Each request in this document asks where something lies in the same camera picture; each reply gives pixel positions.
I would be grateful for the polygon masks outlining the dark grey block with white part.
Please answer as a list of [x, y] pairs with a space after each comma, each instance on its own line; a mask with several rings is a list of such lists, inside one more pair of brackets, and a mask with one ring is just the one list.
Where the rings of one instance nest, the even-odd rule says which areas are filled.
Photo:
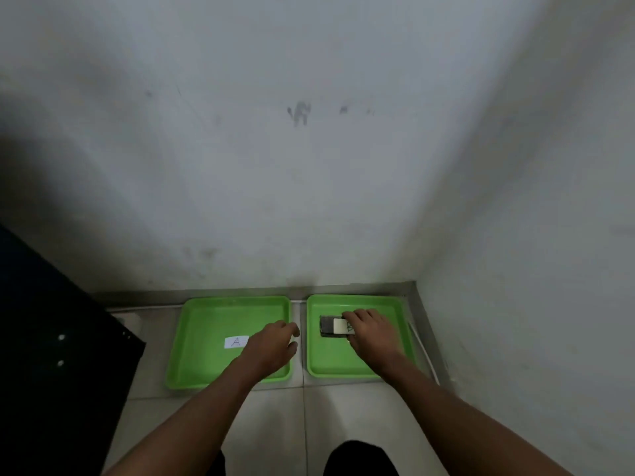
[[341, 316], [320, 316], [319, 331], [321, 337], [349, 337], [355, 335], [352, 325]]

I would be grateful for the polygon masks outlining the person's left forearm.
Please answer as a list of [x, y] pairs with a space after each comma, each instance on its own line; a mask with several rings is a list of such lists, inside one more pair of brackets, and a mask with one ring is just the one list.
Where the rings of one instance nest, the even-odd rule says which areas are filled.
[[139, 441], [106, 476], [204, 476], [261, 379], [256, 363], [238, 357], [213, 383]]

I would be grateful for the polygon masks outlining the person's right forearm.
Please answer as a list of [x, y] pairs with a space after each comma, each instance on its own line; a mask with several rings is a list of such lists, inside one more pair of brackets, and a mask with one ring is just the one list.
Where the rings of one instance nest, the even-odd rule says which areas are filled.
[[402, 353], [364, 360], [404, 400], [449, 476], [573, 476], [519, 435], [431, 381]]

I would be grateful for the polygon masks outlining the person's left hand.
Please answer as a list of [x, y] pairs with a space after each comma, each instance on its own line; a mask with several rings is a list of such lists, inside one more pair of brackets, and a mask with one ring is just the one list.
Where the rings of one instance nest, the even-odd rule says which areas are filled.
[[251, 383], [259, 383], [286, 365], [284, 351], [298, 337], [300, 330], [294, 322], [269, 323], [249, 337], [237, 363]]

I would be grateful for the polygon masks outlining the person's black trousers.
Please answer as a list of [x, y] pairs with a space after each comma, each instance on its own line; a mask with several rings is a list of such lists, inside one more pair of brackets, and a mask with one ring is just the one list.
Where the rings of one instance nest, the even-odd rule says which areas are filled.
[[331, 452], [322, 476], [399, 476], [399, 473], [384, 449], [347, 440]]

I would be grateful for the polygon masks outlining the person's right hand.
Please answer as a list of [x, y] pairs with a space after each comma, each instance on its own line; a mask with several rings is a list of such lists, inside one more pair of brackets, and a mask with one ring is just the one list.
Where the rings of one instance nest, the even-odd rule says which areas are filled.
[[401, 339], [392, 323], [374, 308], [343, 312], [352, 327], [347, 339], [354, 352], [377, 375], [382, 376], [393, 363], [404, 358]]

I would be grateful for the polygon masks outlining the black cabinet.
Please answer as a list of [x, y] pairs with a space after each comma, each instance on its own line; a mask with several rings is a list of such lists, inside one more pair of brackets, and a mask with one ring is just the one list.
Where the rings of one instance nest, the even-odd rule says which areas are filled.
[[0, 476], [100, 476], [145, 347], [0, 224]]

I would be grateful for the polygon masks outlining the green plastic tray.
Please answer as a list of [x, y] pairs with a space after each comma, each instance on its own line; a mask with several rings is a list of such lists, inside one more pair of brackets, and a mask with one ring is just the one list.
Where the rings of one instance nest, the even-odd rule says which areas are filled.
[[206, 387], [242, 352], [225, 350], [230, 336], [253, 336], [265, 325], [292, 321], [285, 296], [201, 297], [182, 307], [165, 384], [170, 390]]
[[411, 329], [400, 298], [370, 295], [311, 295], [306, 301], [306, 369], [316, 378], [378, 379], [344, 337], [323, 337], [321, 316], [338, 316], [356, 309], [376, 309], [395, 327], [405, 355], [415, 361]]

